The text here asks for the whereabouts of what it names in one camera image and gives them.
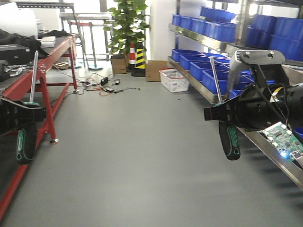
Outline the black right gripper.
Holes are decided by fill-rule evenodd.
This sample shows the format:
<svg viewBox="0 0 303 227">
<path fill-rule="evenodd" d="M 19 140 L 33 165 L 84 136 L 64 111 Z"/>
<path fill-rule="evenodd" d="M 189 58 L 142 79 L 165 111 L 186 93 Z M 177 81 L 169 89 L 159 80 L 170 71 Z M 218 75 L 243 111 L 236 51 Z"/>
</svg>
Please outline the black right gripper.
<svg viewBox="0 0 303 227">
<path fill-rule="evenodd" d="M 250 87 L 239 97 L 204 108 L 205 121 L 220 121 L 249 131 L 261 131 L 282 122 L 291 123 L 288 87 Z"/>
</svg>

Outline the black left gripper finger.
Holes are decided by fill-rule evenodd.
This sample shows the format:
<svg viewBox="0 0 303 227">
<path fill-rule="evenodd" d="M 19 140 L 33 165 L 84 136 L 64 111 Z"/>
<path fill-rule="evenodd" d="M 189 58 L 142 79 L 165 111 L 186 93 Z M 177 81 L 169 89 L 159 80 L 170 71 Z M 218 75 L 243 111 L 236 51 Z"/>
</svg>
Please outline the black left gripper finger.
<svg viewBox="0 0 303 227">
<path fill-rule="evenodd" d="M 42 122 L 46 108 L 37 103 L 14 101 L 0 96 L 0 135 L 23 128 L 26 124 Z"/>
</svg>

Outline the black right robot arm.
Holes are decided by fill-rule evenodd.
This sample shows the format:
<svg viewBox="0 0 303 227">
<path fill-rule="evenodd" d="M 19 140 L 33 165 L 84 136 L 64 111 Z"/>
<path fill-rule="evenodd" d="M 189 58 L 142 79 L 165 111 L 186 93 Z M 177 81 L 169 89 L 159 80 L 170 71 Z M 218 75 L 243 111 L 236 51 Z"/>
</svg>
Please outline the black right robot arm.
<svg viewBox="0 0 303 227">
<path fill-rule="evenodd" d="M 247 86 L 232 99 L 204 109 L 206 121 L 220 121 L 249 131 L 260 131 L 282 122 L 292 128 L 303 126 L 303 85 L 280 83 L 258 88 Z"/>
</svg>

